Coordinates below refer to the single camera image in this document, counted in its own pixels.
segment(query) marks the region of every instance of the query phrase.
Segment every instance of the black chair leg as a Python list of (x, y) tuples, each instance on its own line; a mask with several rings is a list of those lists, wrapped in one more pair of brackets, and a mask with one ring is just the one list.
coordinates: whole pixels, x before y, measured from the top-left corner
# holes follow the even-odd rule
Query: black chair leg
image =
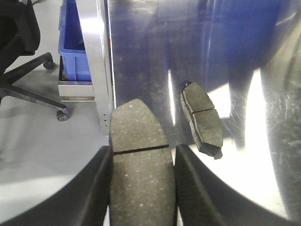
[(31, 93), (24, 89), (20, 89), (18, 87), (8, 85), (8, 84), (2, 85), (0, 88), (0, 100), (6, 96), (16, 97), (18, 99), (26, 100), (35, 104), (55, 108), (57, 109), (57, 119), (59, 121), (65, 121), (69, 119), (69, 113), (66, 105), (39, 96), (37, 94)]
[(50, 69), (54, 66), (51, 53), (45, 53), (28, 63), (25, 63), (14, 70), (11, 70), (3, 75), (3, 78), (6, 79), (7, 83), (13, 84), (20, 78), (24, 77), (26, 74), (34, 70), (36, 67), (44, 65), (45, 68)]

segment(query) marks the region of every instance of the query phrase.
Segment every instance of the brake pad friction material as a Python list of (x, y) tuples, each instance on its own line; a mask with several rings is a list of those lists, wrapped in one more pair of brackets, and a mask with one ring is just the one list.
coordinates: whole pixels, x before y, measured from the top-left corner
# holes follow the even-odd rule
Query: brake pad friction material
[(112, 226), (173, 226), (175, 178), (164, 131), (135, 99), (112, 112), (114, 151), (110, 193)]
[(181, 104), (198, 150), (215, 159), (222, 157), (222, 125), (207, 93), (195, 82), (183, 89)]
[(139, 99), (112, 111), (110, 134), (114, 153), (168, 146), (160, 123)]
[(173, 226), (175, 181), (169, 148), (115, 155), (110, 200), (112, 226)]
[(208, 94), (195, 82), (184, 88), (182, 97), (190, 113), (214, 109)]

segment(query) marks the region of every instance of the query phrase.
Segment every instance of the metal frame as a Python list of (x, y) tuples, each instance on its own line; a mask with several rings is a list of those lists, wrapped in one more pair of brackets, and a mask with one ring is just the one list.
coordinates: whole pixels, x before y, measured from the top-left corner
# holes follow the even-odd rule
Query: metal frame
[(96, 108), (104, 135), (110, 131), (113, 109), (112, 78), (106, 23), (106, 8), (101, 0), (76, 0), (83, 33)]

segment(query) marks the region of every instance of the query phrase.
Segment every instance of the stainless steel surface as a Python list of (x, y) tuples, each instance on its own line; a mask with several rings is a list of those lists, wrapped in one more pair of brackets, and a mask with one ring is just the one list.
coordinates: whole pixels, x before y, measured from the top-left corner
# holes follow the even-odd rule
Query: stainless steel surface
[(102, 133), (109, 134), (113, 93), (108, 48), (106, 8), (101, 0), (76, 0), (91, 72)]
[(62, 101), (95, 101), (90, 81), (59, 81), (58, 92)]
[(301, 222), (300, 0), (109, 0), (116, 105), (139, 98), (172, 146), (193, 145), (187, 81), (223, 123), (223, 157), (198, 156), (231, 187)]

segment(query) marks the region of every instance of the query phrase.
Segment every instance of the gray floor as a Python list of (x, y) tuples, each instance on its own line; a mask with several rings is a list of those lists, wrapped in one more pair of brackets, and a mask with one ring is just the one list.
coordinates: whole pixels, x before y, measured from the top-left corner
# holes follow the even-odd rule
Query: gray floor
[[(8, 70), (45, 52), (59, 62), (58, 20), (60, 0), (34, 5), (41, 30), (35, 56), (18, 58)], [(15, 85), (56, 101), (58, 67), (40, 66)], [(0, 106), (0, 222), (33, 207), (70, 181), (108, 143), (102, 136), (95, 103), (67, 103), (71, 118), (56, 119), (52, 108), (12, 97)]]

